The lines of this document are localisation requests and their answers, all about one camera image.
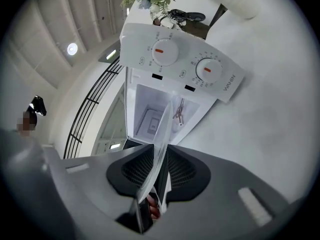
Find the control panel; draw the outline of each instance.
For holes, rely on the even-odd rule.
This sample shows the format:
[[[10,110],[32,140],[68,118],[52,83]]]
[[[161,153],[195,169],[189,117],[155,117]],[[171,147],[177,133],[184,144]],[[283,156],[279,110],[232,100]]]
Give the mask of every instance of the control panel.
[[[180,30],[127,23],[120,64],[176,80],[228,102],[245,76],[233,60],[204,40]]]

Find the recessed light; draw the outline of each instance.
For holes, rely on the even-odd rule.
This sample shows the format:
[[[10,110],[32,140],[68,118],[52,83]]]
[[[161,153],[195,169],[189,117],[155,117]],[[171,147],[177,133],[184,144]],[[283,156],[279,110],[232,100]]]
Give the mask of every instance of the recessed light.
[[[116,50],[113,50],[107,57],[106,59],[109,60],[113,55],[115,55]]]
[[[67,52],[70,55],[75,55],[78,51],[78,45],[76,43],[70,43],[68,48],[67,48]]]
[[[116,149],[116,148],[119,148],[119,147],[120,147],[120,143],[119,143],[119,144],[111,145],[111,146],[110,146],[110,149],[113,150],[113,149]]]

